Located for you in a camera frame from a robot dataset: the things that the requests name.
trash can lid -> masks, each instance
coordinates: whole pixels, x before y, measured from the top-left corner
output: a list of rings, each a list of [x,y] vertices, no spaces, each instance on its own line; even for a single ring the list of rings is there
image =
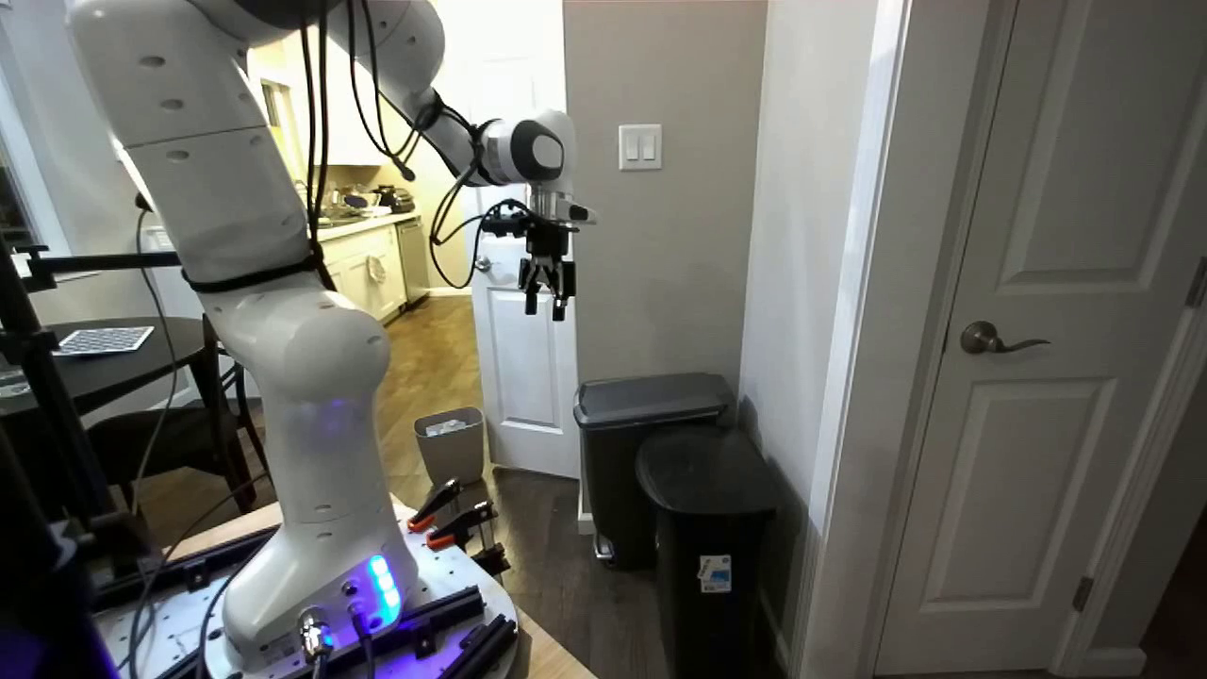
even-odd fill
[[[751,516],[777,510],[777,481],[743,434],[681,425],[637,453],[637,481],[653,507],[695,516]]]
[[[572,418],[585,429],[707,418],[728,409],[720,373],[661,373],[629,381],[590,381],[578,388]]]

white wall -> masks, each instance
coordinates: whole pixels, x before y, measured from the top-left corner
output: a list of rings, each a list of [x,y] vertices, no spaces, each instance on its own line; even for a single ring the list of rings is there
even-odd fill
[[[763,453],[795,495],[768,555],[768,605],[798,658],[825,495],[810,491],[825,393],[841,384],[834,314],[845,287],[850,208],[871,70],[874,0],[768,0],[759,120],[753,236],[748,265],[743,402]]]
[[[567,0],[580,379],[737,381],[748,287],[763,0]],[[615,124],[664,124],[664,171],[617,174]]]
[[[133,253],[137,184],[77,70],[63,0],[10,0],[10,9],[0,9],[0,75],[0,138],[39,243],[54,246],[54,253]],[[146,218],[145,246],[169,246],[156,218]],[[165,314],[200,314],[177,267],[151,281]],[[137,272],[63,276],[57,290],[35,293],[35,310],[40,326],[156,314]],[[163,398],[165,384],[151,384],[116,409],[145,409]]]

gray trash can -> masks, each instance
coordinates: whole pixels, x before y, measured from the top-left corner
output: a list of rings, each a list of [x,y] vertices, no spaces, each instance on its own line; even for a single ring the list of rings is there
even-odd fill
[[[656,507],[656,591],[676,679],[759,669],[753,569],[777,481],[743,434],[707,425],[648,438],[637,458]]]
[[[580,425],[599,561],[624,569],[653,566],[653,507],[637,487],[637,451],[670,425],[717,424],[728,402],[720,373],[592,381],[578,388],[572,418]]]
[[[433,487],[440,487],[444,481],[482,481],[482,410],[456,409],[414,418],[414,441]]]

kitchen cabinet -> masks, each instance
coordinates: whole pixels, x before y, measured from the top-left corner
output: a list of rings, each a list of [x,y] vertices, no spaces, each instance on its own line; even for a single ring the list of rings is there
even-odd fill
[[[353,75],[357,75],[357,104],[375,124],[378,120],[375,75],[363,65],[353,65]],[[303,37],[290,33],[283,41],[254,50],[250,81],[257,82],[257,96],[265,104],[270,129],[279,129],[279,120],[290,124],[290,131],[279,131],[283,154],[306,158],[308,107],[306,107]],[[381,161],[384,158],[368,143],[363,116],[353,110],[351,58],[337,41],[328,41],[328,165],[381,165]]]
[[[326,246],[326,265],[337,281],[337,290],[357,310],[392,322],[407,306],[401,226],[414,217],[363,218],[342,226],[322,226],[318,243]]]

electronic device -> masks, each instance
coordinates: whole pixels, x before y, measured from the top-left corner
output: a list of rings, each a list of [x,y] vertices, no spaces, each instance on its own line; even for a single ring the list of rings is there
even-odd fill
[[[73,329],[54,356],[60,358],[94,358],[94,356],[133,356],[146,342],[151,326],[116,326],[116,329]]]
[[[69,0],[81,70],[223,348],[259,384],[283,530],[223,602],[223,658],[238,677],[293,661],[312,639],[306,618],[322,618],[332,661],[353,652],[430,591],[420,569],[430,550],[404,540],[378,459],[375,393],[389,340],[326,290],[312,217],[241,73],[241,50],[303,26],[375,73],[381,104],[456,184],[531,184],[531,208],[493,212],[497,236],[528,243],[528,310],[551,293],[556,316],[567,314],[568,236],[585,222],[568,116],[470,124],[444,107],[433,91],[444,32],[426,0]]]

